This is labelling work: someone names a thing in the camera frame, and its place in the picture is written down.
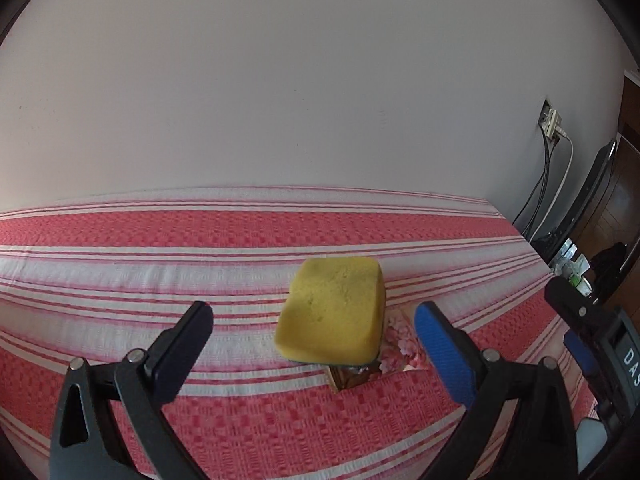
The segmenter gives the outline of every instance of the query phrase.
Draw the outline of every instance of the blue gripper pad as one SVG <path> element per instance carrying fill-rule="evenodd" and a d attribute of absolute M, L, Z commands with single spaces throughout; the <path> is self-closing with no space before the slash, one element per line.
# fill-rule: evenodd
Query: blue gripper pad
<path fill-rule="evenodd" d="M 564 346 L 578 363 L 582 374 L 585 377 L 593 376 L 598 373 L 600 367 L 596 358 L 587 345 L 585 345 L 573 330 L 568 330 L 564 334 Z"/>
<path fill-rule="evenodd" d="M 455 342 L 455 329 L 434 303 L 415 311 L 415 330 L 440 379 L 455 402 L 471 408 L 478 388 L 476 374 Z"/>

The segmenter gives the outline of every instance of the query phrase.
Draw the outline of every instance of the electrical socket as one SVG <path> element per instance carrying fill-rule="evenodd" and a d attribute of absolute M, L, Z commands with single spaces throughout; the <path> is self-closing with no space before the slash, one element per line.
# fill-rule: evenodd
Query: electrical socket
<path fill-rule="evenodd" d="M 551 103 L 545 99 L 545 102 L 542 105 L 542 111 L 540 112 L 540 117 L 538 118 L 538 124 L 542 128 L 547 139 L 551 140 L 554 138 L 554 135 L 556 134 L 556 126 L 560 125 L 561 120 L 558 110 L 552 108 Z"/>

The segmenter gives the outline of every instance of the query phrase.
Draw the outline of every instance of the cable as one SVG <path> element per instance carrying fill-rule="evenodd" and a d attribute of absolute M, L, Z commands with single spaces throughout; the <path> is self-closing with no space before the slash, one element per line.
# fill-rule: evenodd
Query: cable
<path fill-rule="evenodd" d="M 540 188 L 540 194 L 538 195 L 538 203 L 536 204 L 536 209 L 533 212 L 533 216 L 531 217 L 526 227 L 522 231 L 522 236 L 524 236 L 525 238 L 529 235 L 529 232 L 531 231 L 531 228 L 533 227 L 533 224 L 536 221 L 536 216 L 538 215 L 538 211 L 540 211 L 540 206 L 542 206 L 542 199 L 544 198 L 546 193 L 546 184 L 549 181 L 549 162 L 550 162 L 549 146 L 546 143 L 545 131 L 543 130 L 540 124 L 538 126 L 540 127 L 540 132 L 542 133 L 542 140 L 545 143 L 545 173 L 542 179 L 542 187 Z"/>
<path fill-rule="evenodd" d="M 564 186 L 564 181 L 566 180 L 566 176 L 569 174 L 569 168 L 571 168 L 571 162 L 572 160 L 574 160 L 574 144 L 571 142 L 571 139 L 569 138 L 569 136 L 566 134 L 564 130 L 559 130 L 558 133 L 560 133 L 566 140 L 569 141 L 569 144 L 571 145 L 571 156 L 569 157 L 569 163 L 566 165 L 564 176 L 560 181 L 560 186 L 558 187 L 558 191 L 556 191 L 556 195 L 554 196 L 554 199 L 551 201 L 551 204 L 549 204 L 549 207 L 547 208 L 545 215 L 542 217 L 542 221 L 538 225 L 538 228 L 535 231 L 533 231 L 531 238 L 529 238 L 529 242 L 533 240 L 533 237 L 536 235 L 536 233 L 542 227 L 542 224 L 545 222 L 546 217 L 549 216 L 549 213 L 551 212 L 551 208 L 556 203 L 556 200 L 558 199 L 558 195 L 560 195 L 560 192 L 562 191 L 562 186 Z"/>
<path fill-rule="evenodd" d="M 543 134 L 543 141 L 545 143 L 545 169 L 543 171 L 543 179 L 542 179 L 542 186 L 540 187 L 540 193 L 538 195 L 538 203 L 536 204 L 536 208 L 534 210 L 533 215 L 531 216 L 531 218 L 529 219 L 529 222 L 527 223 L 527 225 L 524 227 L 524 229 L 522 230 L 522 236 L 524 236 L 525 238 L 527 237 L 527 235 L 530 232 L 530 229 L 533 226 L 533 222 L 534 222 L 534 218 L 536 217 L 536 215 L 538 214 L 538 211 L 540 210 L 540 205 L 542 203 L 542 197 L 545 195 L 545 191 L 546 191 L 546 181 L 548 180 L 548 160 L 547 160 L 547 154 L 548 154 L 548 146 L 546 144 L 546 136 L 544 135 L 544 130 L 542 129 L 542 126 L 540 126 L 540 131 Z"/>
<path fill-rule="evenodd" d="M 551 147 L 551 152 L 549 153 L 549 163 L 551 163 L 551 157 L 554 156 L 554 149 L 556 148 L 556 146 L 558 145 L 558 140 L 559 137 L 554 137 L 554 145 Z M 520 218 L 520 215 L 524 212 L 524 210 L 527 208 L 527 205 L 529 205 L 529 202 L 531 202 L 531 197 L 533 196 L 533 194 L 536 192 L 536 189 L 538 188 L 538 186 L 540 185 L 540 182 L 542 182 L 543 177 L 545 176 L 545 171 L 542 170 L 542 174 L 540 175 L 540 178 L 538 179 L 538 181 L 536 182 L 536 185 L 533 187 L 533 189 L 531 190 L 531 193 L 529 194 L 529 198 L 527 198 L 527 201 L 524 203 L 524 206 L 522 206 L 522 209 L 520 210 L 520 212 L 516 215 L 516 218 L 513 219 L 513 222 L 511 224 L 515 224 L 518 221 L 518 218 Z"/>

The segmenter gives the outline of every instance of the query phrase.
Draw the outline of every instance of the black monitor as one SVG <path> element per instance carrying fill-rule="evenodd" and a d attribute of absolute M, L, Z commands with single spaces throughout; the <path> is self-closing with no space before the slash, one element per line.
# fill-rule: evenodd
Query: black monitor
<path fill-rule="evenodd" d="M 545 263 L 548 264 L 560 250 L 575 225 L 580 221 L 580 218 L 582 218 L 584 210 L 587 209 L 587 206 L 596 195 L 596 192 L 602 184 L 603 177 L 607 171 L 611 171 L 617 145 L 617 140 L 613 139 L 600 148 L 578 196 L 575 198 L 574 203 L 558 227 L 553 229 L 549 234 L 532 241 L 532 247 L 538 252 Z"/>

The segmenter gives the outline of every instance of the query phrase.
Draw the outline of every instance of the sponge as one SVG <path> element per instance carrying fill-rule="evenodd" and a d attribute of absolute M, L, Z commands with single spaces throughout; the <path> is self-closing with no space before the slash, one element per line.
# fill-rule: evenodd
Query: sponge
<path fill-rule="evenodd" d="M 303 363 L 365 365 L 380 350 L 385 284 L 373 258 L 306 260 L 289 286 L 274 342 Z"/>

